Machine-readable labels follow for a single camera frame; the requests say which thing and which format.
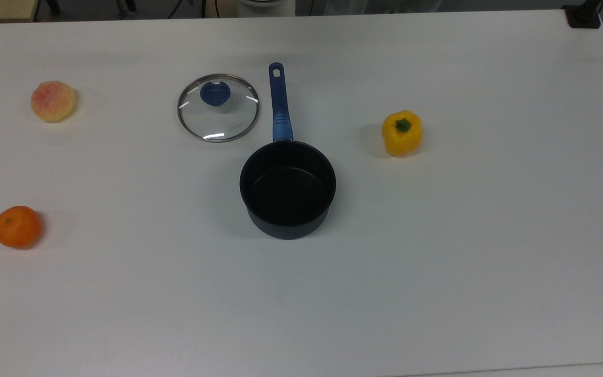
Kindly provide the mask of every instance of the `glass lid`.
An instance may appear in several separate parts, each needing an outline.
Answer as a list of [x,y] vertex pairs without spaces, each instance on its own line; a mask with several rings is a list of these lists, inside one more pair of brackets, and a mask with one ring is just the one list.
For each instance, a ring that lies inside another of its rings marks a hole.
[[209,74],[193,81],[178,98],[178,119],[199,139],[220,143],[241,138],[259,115],[253,86],[232,74]]

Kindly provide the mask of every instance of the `green stem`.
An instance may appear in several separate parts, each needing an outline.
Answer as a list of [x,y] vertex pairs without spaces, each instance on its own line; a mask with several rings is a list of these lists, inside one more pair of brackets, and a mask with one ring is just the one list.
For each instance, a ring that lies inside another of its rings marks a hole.
[[397,125],[397,131],[399,132],[408,132],[411,128],[411,122],[409,122],[406,118],[395,121]]

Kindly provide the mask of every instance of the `blue lid knob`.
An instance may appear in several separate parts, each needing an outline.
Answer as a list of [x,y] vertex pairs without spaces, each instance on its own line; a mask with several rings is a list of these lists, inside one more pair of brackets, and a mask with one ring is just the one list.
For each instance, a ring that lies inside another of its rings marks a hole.
[[220,84],[214,84],[209,81],[204,84],[199,91],[199,96],[202,98],[204,103],[208,105],[220,107],[227,102],[232,91],[229,89],[229,85],[220,81]]

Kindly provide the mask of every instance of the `saucepan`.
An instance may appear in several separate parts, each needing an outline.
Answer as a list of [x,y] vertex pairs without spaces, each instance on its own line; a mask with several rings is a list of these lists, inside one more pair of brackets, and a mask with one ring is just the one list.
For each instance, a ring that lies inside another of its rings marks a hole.
[[325,155],[293,139],[281,63],[269,66],[269,79],[273,143],[246,161],[239,186],[248,213],[261,231],[278,239],[296,239],[325,220],[337,178]]

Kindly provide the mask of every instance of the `orange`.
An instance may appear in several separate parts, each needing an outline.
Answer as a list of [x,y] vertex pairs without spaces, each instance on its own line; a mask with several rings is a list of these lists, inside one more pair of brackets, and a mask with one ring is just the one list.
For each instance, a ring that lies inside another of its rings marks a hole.
[[9,248],[27,249],[43,233],[38,213],[24,205],[8,208],[0,214],[0,243]]

